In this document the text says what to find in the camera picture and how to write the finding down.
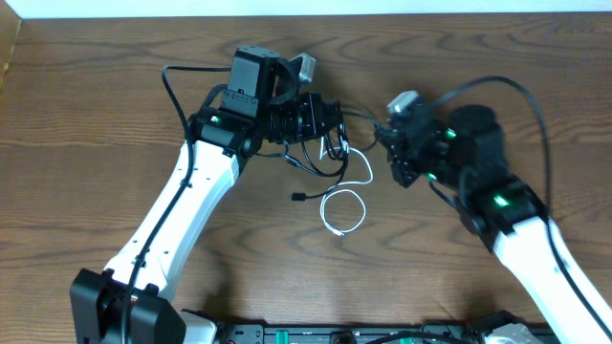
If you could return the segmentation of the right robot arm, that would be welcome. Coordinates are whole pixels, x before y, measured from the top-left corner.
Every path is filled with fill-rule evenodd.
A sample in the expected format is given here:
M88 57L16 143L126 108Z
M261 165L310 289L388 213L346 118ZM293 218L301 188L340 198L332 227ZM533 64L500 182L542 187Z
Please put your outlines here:
M467 105L448 122L426 104L391 105L377 132L402 187L419 177L443 185L463 226L532 297L562 343L611 340L611 309L578 266L550 206L512 173L493 109Z

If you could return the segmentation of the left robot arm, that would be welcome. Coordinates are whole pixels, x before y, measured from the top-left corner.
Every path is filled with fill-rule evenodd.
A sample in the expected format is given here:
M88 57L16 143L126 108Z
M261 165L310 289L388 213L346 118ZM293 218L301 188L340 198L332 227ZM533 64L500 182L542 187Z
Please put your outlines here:
M186 260L212 211L264 142L290 146L341 131L336 102L307 90L316 62L241 46L229 80L192 115L172 174L144 220L102 272L81 270L70 287L80 343L212 343L218 327L173 299Z

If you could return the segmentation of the cardboard box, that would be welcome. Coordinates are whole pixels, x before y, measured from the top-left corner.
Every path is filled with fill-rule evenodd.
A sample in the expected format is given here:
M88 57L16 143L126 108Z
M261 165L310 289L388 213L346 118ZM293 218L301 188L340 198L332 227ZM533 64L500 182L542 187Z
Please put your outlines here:
M13 53L17 37L19 35L22 18L5 1L1 0L0 12L0 44L1 44L1 86L4 86L6 74L10 67L11 55Z

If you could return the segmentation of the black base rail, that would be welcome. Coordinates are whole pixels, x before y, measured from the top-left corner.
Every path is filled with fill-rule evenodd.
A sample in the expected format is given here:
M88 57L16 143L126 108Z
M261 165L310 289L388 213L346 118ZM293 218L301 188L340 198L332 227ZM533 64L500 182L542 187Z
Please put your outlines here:
M429 322L408 327L272 326L255 323L221 324L214 344L367 343L400 332L429 333L468 343L484 343L485 335L460 325Z

